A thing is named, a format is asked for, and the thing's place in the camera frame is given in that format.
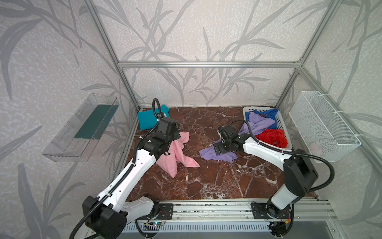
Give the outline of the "pink t-shirt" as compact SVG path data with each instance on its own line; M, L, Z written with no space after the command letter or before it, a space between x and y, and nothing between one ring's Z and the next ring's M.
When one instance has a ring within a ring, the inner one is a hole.
M191 157L184 155L183 149L185 144L189 142L190 133L181 132L181 138L173 141L169 148L169 155L161 155L156 164L168 173L172 178L175 178L178 173L177 163L181 163L185 167L199 168L200 165Z

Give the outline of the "white plastic laundry basket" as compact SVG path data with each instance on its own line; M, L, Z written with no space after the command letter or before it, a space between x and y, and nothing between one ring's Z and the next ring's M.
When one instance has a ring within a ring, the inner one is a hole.
M243 116L246 117L247 112L252 112L252 111L265 112L265 111L272 110L272 109L273 108L271 108L271 107L248 106L248 107L243 108ZM286 126L285 126L285 123L284 123L284 120L282 118L280 111L277 112L277 114L275 115L275 118L276 118L276 123L277 123L277 129L282 129L285 133L285 138L287 140L286 149L292 150L291 140L290 140L289 134L287 132L287 129L286 129Z

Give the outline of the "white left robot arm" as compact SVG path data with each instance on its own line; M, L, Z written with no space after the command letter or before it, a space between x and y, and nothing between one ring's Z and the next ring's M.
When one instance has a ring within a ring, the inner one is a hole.
M125 226L144 216L158 214L159 201L153 196L142 196L138 200L126 203L126 199L160 156L168 155L171 143L179 139L179 123L172 118L161 118L137 143L132 160L96 197L89 196L83 202L84 217L70 234L74 238L77 230L86 225L94 231L92 239L116 239Z

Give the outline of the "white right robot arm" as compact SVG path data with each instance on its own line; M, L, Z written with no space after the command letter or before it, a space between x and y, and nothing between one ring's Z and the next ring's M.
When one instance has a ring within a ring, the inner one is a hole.
M238 134L231 126L220 127L220 142L213 145L216 155L240 151L259 157L284 173L284 183L268 200L265 206L254 206L253 210L277 219L290 204L308 194L318 174L302 150L283 151L259 141L248 133Z

